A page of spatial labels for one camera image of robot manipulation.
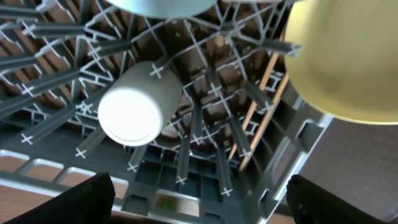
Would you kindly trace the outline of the yellow plate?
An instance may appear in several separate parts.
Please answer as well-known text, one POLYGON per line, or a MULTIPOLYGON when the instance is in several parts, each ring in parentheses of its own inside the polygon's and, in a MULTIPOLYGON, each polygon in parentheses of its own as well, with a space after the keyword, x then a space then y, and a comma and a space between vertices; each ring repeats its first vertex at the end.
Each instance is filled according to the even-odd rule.
POLYGON ((306 0, 290 12, 290 80, 314 108, 354 123, 397 123, 397 0, 306 0))

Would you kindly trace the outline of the wooden chopstick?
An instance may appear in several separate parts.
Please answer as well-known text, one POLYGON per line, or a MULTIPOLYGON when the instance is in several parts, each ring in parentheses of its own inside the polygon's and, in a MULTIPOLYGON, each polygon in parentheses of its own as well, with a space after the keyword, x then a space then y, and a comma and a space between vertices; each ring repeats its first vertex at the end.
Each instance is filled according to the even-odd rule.
MULTIPOLYGON (((265 72, 264 72, 264 74, 263 74, 263 76, 261 78, 260 83, 259 83, 259 89, 260 90, 264 90, 265 89, 266 83, 267 83, 267 81, 268 81, 268 79, 269 79, 269 77, 270 77, 270 75, 271 75, 271 73, 273 71, 273 68, 275 66, 275 63, 276 63, 278 57, 279 57, 279 53, 273 53, 271 55, 271 59, 269 60, 269 63, 267 64, 267 67, 266 67, 266 70, 265 70, 265 72)), ((248 112, 245 115, 244 121, 242 123, 243 131, 246 130, 246 128, 247 128, 247 126, 248 126, 248 124, 249 124, 249 122, 250 122, 250 120, 251 120, 251 118, 252 118, 252 116, 254 114, 256 106, 257 106, 257 103, 255 101, 252 101, 252 103, 251 103, 251 105, 250 105, 250 107, 248 109, 248 112)), ((237 145, 234 144, 233 147, 230 150, 230 153, 229 153, 229 157, 228 157, 229 160, 231 160, 233 158, 236 150, 237 150, 237 145)))
POLYGON ((280 99, 282 97, 283 91, 284 91, 284 89, 285 89, 285 87, 287 85, 288 80, 289 80, 289 74, 286 73, 284 75, 284 77, 282 78, 278 89, 275 91, 275 95, 274 95, 273 100, 272 100, 272 102, 274 103, 274 107, 271 109, 271 112, 267 112, 263 116, 263 119, 262 119, 261 123, 259 124, 259 126, 257 128, 257 131, 256 131, 256 133, 255 133, 255 135, 254 135, 254 137, 253 137, 253 139, 251 141, 251 145, 250 145, 251 151, 249 153, 249 157, 248 158, 245 157, 242 160, 242 162, 240 163, 240 166, 239 166, 239 171, 240 172, 242 172, 246 168, 247 164, 249 163, 250 159, 252 158, 252 156, 254 154, 254 151, 255 151, 259 141, 261 140, 262 135, 264 134, 264 131, 265 131, 269 121, 271 120, 275 109, 277 108, 277 105, 279 104, 279 101, 280 101, 280 99))

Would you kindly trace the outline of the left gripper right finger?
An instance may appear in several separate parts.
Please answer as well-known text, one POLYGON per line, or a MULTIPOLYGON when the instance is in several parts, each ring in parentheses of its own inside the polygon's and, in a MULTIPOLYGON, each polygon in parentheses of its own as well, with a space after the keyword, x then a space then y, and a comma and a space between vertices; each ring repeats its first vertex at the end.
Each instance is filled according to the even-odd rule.
POLYGON ((301 175, 287 184, 287 205, 299 224, 384 224, 301 175))

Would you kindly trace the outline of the white bowl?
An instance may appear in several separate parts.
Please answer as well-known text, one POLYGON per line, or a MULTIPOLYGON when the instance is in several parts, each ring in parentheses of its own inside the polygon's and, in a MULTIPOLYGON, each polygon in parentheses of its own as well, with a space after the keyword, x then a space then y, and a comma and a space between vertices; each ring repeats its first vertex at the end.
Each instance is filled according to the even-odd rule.
POLYGON ((222 0, 223 2, 238 2, 238 3, 274 3, 283 0, 222 0))

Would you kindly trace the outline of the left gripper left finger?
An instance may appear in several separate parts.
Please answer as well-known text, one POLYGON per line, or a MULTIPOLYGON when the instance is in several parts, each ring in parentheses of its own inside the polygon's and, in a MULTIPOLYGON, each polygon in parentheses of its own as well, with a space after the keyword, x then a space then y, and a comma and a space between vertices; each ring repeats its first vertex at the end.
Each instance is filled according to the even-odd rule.
POLYGON ((110 175, 102 172, 6 224, 105 224, 115 196, 110 175))

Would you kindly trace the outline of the light blue bowl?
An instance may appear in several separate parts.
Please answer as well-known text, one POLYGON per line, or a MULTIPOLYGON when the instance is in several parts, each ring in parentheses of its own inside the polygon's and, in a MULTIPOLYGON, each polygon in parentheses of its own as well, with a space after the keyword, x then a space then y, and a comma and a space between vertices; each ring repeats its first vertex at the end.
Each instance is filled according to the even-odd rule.
POLYGON ((170 19, 195 16, 203 13, 216 0, 106 0, 108 3, 140 16, 170 19))

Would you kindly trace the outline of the white cup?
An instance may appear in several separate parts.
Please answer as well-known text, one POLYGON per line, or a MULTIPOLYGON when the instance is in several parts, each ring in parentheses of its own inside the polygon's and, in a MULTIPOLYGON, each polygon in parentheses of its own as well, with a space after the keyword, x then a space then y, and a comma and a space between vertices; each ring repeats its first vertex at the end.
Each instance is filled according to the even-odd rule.
POLYGON ((98 120, 113 141, 142 146, 168 125, 182 99, 182 84, 171 69, 151 75, 152 62, 139 62, 116 80, 100 99, 98 120))

